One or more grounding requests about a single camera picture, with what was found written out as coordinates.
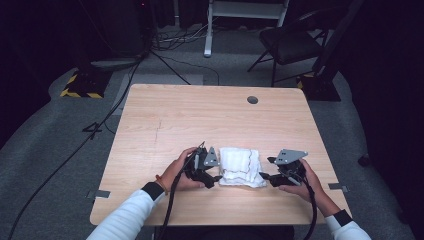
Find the round hole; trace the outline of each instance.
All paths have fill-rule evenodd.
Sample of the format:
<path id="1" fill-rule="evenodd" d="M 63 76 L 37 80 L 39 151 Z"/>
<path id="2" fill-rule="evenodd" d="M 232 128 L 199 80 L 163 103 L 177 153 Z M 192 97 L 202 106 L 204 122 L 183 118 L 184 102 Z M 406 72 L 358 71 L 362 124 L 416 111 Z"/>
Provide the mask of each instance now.
<path id="1" fill-rule="evenodd" d="M 247 98 L 247 101 L 250 103 L 250 104 L 256 104 L 256 103 L 258 103 L 258 98 L 257 97 L 255 97 L 255 96 L 249 96 L 248 98 Z"/>

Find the table leg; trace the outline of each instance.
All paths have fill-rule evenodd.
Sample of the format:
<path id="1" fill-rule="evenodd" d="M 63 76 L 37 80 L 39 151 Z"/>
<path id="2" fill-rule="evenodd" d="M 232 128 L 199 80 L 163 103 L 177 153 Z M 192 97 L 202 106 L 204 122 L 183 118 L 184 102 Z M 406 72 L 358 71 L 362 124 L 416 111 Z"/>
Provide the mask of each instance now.
<path id="1" fill-rule="evenodd" d="M 209 9 L 208 9 L 208 32 L 206 35 L 205 42 L 205 57 L 211 57 L 212 55 L 212 17 L 213 17 L 213 0 L 209 0 Z"/>

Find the person's left hand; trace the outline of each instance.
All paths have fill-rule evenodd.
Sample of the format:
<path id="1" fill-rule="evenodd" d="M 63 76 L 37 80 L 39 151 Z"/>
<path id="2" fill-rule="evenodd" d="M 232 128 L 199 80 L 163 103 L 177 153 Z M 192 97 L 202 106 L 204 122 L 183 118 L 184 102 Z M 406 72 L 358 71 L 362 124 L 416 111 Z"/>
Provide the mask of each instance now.
<path id="1" fill-rule="evenodd" d="M 180 157 L 177 160 L 174 160 L 165 170 L 165 172 L 162 174 L 162 182 L 165 185 L 166 189 L 168 191 L 171 191 L 172 182 L 175 179 L 175 176 L 177 176 L 178 172 L 181 170 L 181 168 L 184 165 L 184 161 L 186 157 L 194 152 L 197 149 L 197 147 L 192 147 L 184 150 Z M 198 181 L 193 181 L 183 173 L 181 174 L 181 178 L 177 185 L 177 190 L 185 190 L 185 189 L 191 189 L 191 188 L 203 188 L 205 187 L 205 184 Z"/>

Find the person's right hand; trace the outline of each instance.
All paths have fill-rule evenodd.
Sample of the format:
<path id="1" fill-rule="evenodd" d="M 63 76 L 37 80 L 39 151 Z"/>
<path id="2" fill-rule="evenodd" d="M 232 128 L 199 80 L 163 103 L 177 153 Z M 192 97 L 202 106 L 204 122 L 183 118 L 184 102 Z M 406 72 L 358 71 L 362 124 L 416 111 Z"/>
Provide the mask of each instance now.
<path id="1" fill-rule="evenodd" d="M 309 166 L 305 159 L 300 159 L 300 162 L 303 164 L 303 167 L 305 167 L 306 178 L 308 179 L 309 185 L 314 190 L 315 195 L 320 195 L 324 193 L 324 190 L 321 186 L 321 182 L 319 181 L 318 176 L 315 174 L 315 172 L 311 169 L 311 166 Z M 301 186 L 281 185 L 278 188 L 282 191 L 299 195 L 303 200 L 311 202 L 311 199 L 309 197 L 309 191 L 304 183 L 302 183 Z"/>
<path id="2" fill-rule="evenodd" d="M 315 193 L 315 201 L 322 215 L 324 215 L 324 217 L 328 217 L 339 212 L 340 208 L 324 192 L 324 189 L 321 186 L 321 182 L 319 181 L 318 176 L 315 174 L 315 172 L 311 169 L 311 166 L 309 166 L 309 164 L 304 159 L 300 159 L 300 162 L 305 167 L 306 178 L 308 179 L 309 185 Z M 305 201 L 311 202 L 309 191 L 306 188 L 305 184 L 302 184 L 301 186 L 281 185 L 278 188 L 282 191 L 299 195 Z"/>

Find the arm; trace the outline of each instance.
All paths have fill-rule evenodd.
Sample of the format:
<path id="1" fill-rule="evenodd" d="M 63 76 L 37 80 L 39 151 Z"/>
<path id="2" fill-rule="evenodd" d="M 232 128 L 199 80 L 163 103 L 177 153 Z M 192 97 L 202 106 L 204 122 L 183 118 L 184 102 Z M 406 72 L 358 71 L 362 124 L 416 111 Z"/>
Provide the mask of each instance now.
<path id="1" fill-rule="evenodd" d="M 352 220 L 347 212 L 341 210 L 325 193 L 321 186 L 321 182 L 309 164 L 304 159 L 300 159 L 300 161 L 306 169 L 306 178 L 315 192 L 317 207 L 325 217 L 325 221 L 334 239 L 371 239 L 368 234 Z M 281 185 L 279 189 L 299 195 L 305 201 L 310 202 L 309 192 L 305 184 L 302 184 L 302 186 Z"/>
<path id="2" fill-rule="evenodd" d="M 107 216 L 87 239 L 135 239 L 153 207 L 164 197 L 156 183 L 147 183 Z"/>
<path id="3" fill-rule="evenodd" d="M 94 229 L 87 239 L 135 239 L 152 209 L 165 196 L 164 190 L 171 189 L 172 182 L 183 167 L 185 158 L 195 149 L 184 150 L 180 157 L 167 167 L 160 180 L 149 182 L 141 190 L 131 194 Z M 204 186 L 203 183 L 192 181 L 182 174 L 177 190 Z"/>

